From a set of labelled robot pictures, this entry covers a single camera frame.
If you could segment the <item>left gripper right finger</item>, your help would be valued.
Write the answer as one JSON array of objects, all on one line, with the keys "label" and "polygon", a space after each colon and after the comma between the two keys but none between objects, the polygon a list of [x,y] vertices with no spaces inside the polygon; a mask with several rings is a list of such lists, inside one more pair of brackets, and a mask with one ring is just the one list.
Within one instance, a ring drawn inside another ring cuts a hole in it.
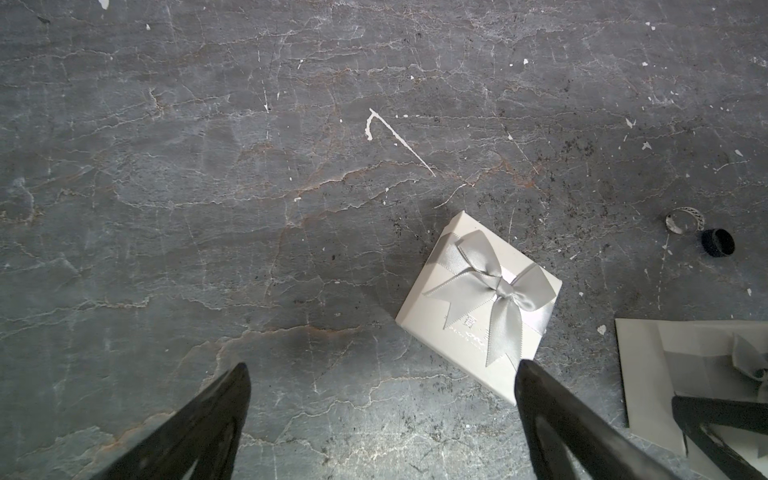
[{"label": "left gripper right finger", "polygon": [[532,360],[519,363],[515,396],[539,479],[575,479],[572,454],[593,479],[674,479]]}]

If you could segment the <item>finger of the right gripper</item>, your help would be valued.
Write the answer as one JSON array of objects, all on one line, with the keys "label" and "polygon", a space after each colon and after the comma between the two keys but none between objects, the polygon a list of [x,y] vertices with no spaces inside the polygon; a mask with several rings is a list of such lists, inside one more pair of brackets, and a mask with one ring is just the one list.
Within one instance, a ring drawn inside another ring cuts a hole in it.
[{"label": "finger of the right gripper", "polygon": [[730,479],[766,479],[712,429],[713,425],[767,434],[767,405],[733,400],[675,396],[673,417],[697,447]]}]

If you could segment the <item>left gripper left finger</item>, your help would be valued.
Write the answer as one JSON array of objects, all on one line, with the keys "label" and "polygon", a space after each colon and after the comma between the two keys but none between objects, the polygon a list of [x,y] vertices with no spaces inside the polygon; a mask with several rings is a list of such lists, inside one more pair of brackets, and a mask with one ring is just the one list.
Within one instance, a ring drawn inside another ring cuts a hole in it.
[{"label": "left gripper left finger", "polygon": [[96,479],[229,479],[251,397],[243,362],[220,376]]}]

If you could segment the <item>white gift box with bow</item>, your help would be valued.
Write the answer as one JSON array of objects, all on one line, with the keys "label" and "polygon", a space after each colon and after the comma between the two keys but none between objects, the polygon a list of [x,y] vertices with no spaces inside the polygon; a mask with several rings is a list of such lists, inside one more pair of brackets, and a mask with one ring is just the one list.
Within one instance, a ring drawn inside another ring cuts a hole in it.
[{"label": "white gift box with bow", "polygon": [[510,403],[534,358],[560,279],[466,212],[443,229],[397,324]]}]

